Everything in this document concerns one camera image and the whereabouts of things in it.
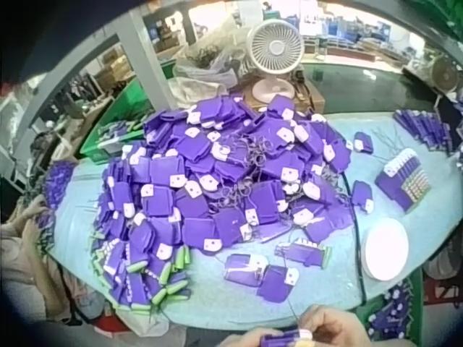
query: fan base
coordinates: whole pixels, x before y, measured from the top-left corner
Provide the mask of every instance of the fan base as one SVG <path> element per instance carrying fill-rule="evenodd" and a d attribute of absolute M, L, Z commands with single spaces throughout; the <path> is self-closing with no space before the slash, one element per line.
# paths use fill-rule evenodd
<path fill-rule="evenodd" d="M 280 78 L 264 78 L 252 87 L 252 96 L 261 103 L 270 103 L 275 95 L 294 97 L 294 87 Z"/>

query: human hand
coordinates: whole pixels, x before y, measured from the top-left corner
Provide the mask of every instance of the human hand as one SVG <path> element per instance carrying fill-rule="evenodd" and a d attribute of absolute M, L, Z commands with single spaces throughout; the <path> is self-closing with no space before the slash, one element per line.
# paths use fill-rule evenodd
<path fill-rule="evenodd" d="M 325 306 L 311 306 L 301 318 L 301 328 L 313 334 L 315 347 L 370 347 L 370 339 L 357 316 Z"/>
<path fill-rule="evenodd" d="M 28 220 L 22 232 L 22 242 L 25 247 L 35 247 L 37 243 L 40 231 L 38 230 L 37 224 L 32 220 Z"/>
<path fill-rule="evenodd" d="M 39 213 L 47 211 L 48 208 L 44 206 L 45 203 L 45 197 L 42 194 L 38 195 L 34 200 L 32 200 L 29 206 L 24 209 L 22 215 L 26 219 L 29 219 L 35 215 L 38 215 Z"/>
<path fill-rule="evenodd" d="M 260 339 L 265 335 L 283 335 L 281 331 L 257 327 L 244 335 L 230 335 L 218 347 L 259 347 Z"/>

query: desk fan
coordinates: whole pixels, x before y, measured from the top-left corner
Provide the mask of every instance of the desk fan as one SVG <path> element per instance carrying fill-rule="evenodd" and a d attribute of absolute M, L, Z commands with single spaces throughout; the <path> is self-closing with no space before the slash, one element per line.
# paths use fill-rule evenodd
<path fill-rule="evenodd" d="M 247 37 L 247 51 L 252 62 L 266 78 L 252 87 L 252 96 L 262 103 L 270 103 L 275 95 L 294 97 L 294 87 L 277 78 L 297 67 L 304 54 L 304 40 L 295 26 L 283 20 L 265 20 Z"/>

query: light blue table surface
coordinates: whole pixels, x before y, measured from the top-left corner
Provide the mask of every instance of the light blue table surface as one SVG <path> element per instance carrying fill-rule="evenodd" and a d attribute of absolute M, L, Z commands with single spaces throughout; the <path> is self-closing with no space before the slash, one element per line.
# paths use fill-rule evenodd
<path fill-rule="evenodd" d="M 444 153 L 429 152 L 426 146 L 419 144 L 396 124 L 389 113 L 346 113 L 328 117 L 330 124 L 348 140 L 353 140 L 357 131 L 366 132 L 373 138 L 375 156 L 352 153 L 352 162 L 346 172 L 350 185 L 355 180 L 362 180 L 373 189 L 373 213 L 366 215 L 356 210 L 360 233 L 365 234 L 379 218 L 391 217 L 404 225 L 409 237 L 407 265 L 397 278 L 378 282 L 364 274 L 366 291 L 371 299 L 424 263 L 460 221 L 463 216 L 462 175 L 455 168 L 453 158 L 448 158 Z M 397 152 L 373 134 L 380 130 L 392 139 L 398 149 L 410 147 L 416 151 L 432 185 L 424 200 L 406 215 L 374 185 L 376 175 L 383 168 L 381 159 L 377 157 L 392 158 Z M 93 230 L 95 200 L 101 192 L 101 172 L 104 167 L 94 166 L 89 161 L 76 167 L 66 197 L 56 213 L 55 246 L 51 251 L 63 266 L 99 291 L 102 291 L 101 284 L 90 269 L 88 238 Z M 182 325 L 247 330 L 256 325 L 282 327 L 294 324 L 292 309 L 299 316 L 311 304 L 333 305 L 340 309 L 359 305 L 361 298 L 355 267 L 353 227 L 335 231 L 323 242 L 332 247 L 325 270 L 287 262 L 288 266 L 297 267 L 300 271 L 300 279 L 287 302 L 268 303 L 256 296 L 256 289 L 223 279 L 223 262 L 229 254 L 263 254 L 271 264 L 284 265 L 281 258 L 273 255 L 275 245 L 289 240 L 289 237 L 295 239 L 301 236 L 304 236 L 301 231 L 295 231 L 267 244 L 260 244 L 257 240 L 238 244 L 219 252 L 218 259 L 193 251 L 192 264 L 188 268 L 191 298 L 169 303 L 163 308 L 163 313 L 171 321 Z"/>

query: wire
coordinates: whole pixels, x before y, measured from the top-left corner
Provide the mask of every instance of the wire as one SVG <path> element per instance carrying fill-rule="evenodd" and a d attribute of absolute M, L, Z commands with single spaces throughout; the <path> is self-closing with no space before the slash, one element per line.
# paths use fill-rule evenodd
<path fill-rule="evenodd" d="M 346 191 L 348 196 L 352 196 L 349 182 L 347 181 L 346 174 L 343 172 L 341 174 L 342 180 L 344 181 L 344 185 L 346 186 Z M 349 208 L 351 210 L 352 219 L 354 220 L 354 229 L 355 229 L 355 265 L 357 267 L 357 275 L 359 278 L 359 285 L 360 285 L 360 294 L 362 297 L 362 306 L 367 303 L 367 292 L 365 290 L 365 281 L 363 279 L 363 271 L 362 271 L 362 250 L 361 250 L 361 243 L 360 243 L 360 230 L 359 230 L 359 223 L 357 220 L 357 215 L 355 214 L 355 210 L 352 207 L 352 204 L 349 204 Z"/>

